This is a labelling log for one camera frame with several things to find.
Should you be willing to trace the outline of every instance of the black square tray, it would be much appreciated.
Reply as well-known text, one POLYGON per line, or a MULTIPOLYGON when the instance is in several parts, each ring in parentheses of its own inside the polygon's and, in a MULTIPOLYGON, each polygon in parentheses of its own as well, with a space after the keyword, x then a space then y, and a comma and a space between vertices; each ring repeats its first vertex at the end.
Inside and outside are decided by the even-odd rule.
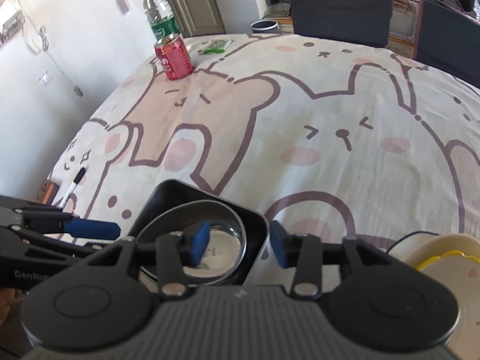
POLYGON ((259 258, 260 251, 268 239, 268 221, 256 211, 204 192, 182 181, 169 179, 155 188, 142 212, 135 220, 129 235, 136 237, 151 221, 165 211, 185 203, 205 199, 217 200, 226 204, 238 214, 243 222, 247 236, 245 255, 234 273, 221 282, 222 285, 241 285, 247 278, 255 261, 259 258))

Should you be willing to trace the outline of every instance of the power cord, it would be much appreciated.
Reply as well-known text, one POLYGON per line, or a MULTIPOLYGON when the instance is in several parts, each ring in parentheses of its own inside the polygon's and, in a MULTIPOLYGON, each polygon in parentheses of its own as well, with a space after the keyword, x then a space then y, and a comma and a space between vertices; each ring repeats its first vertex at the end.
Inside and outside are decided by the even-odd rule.
POLYGON ((0 346, 0 352, 4 352, 5 354, 13 357, 14 359, 19 359, 20 358, 20 356, 18 356, 18 354, 13 353, 11 350, 8 350, 3 346, 0 346))
POLYGON ((66 80, 70 83, 70 85, 73 87, 73 91, 75 92, 75 94, 78 97, 82 97, 83 96, 82 89, 77 84, 75 84, 73 82, 73 80, 67 75, 67 73, 65 73, 65 71, 58 65, 57 61, 55 61, 54 57, 50 54, 50 52, 49 52, 50 43, 49 43, 48 38, 47 38, 47 34, 46 34, 47 30, 45 29, 45 26, 40 27, 40 30, 38 30, 37 27, 35 26, 32 18, 27 14, 24 7, 22 6, 21 1, 20 0, 10 0, 10 1, 13 4, 13 6, 16 9, 21 10, 23 12, 23 15, 25 16, 26 23, 22 27, 22 37, 25 41, 25 45, 27 46, 27 48, 34 55, 38 55, 43 51, 46 54, 46 56, 55 65, 55 67, 57 68, 59 73, 62 74, 66 78, 66 80), (35 42, 35 40, 33 38, 30 39, 30 42, 35 46, 36 50, 33 49, 32 45, 29 43, 29 40, 27 39, 27 36, 26 36, 27 34, 26 34, 26 31, 25 31, 25 27, 26 27, 26 24, 28 22, 32 25, 33 29, 35 30, 35 33, 42 40, 42 45, 40 46, 40 45, 37 45, 37 43, 35 42))

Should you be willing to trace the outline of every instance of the green bottle label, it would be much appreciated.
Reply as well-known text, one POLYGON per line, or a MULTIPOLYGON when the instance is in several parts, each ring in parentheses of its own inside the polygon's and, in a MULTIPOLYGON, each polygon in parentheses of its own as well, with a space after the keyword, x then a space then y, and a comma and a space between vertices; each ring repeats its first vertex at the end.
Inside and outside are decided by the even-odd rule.
POLYGON ((165 19, 162 19, 152 24, 152 30, 153 30, 153 33, 155 34, 155 38, 157 38, 158 41, 162 39, 164 36, 167 36, 173 33, 180 34, 179 28, 173 16, 166 17, 165 19))

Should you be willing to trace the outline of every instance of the cabinet door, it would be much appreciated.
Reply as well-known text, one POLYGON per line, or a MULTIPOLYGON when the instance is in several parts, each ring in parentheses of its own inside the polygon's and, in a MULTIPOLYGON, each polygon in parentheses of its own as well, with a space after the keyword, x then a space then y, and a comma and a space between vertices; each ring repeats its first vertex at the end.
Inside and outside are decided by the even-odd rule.
POLYGON ((225 33, 215 0, 177 0, 191 36, 225 33))
POLYGON ((179 9, 177 0, 167 0, 172 6, 173 14, 175 15, 175 21, 177 22, 178 29, 181 31, 184 38, 192 36, 185 25, 185 20, 181 16, 181 10, 179 9))

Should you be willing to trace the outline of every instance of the red soda can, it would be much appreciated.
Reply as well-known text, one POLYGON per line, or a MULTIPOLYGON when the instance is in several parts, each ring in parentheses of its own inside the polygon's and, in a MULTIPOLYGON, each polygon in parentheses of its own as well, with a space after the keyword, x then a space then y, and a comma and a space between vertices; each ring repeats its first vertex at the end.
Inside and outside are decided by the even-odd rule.
POLYGON ((170 34, 155 43, 155 54, 169 80, 182 79, 194 71, 187 48, 179 34, 170 34))

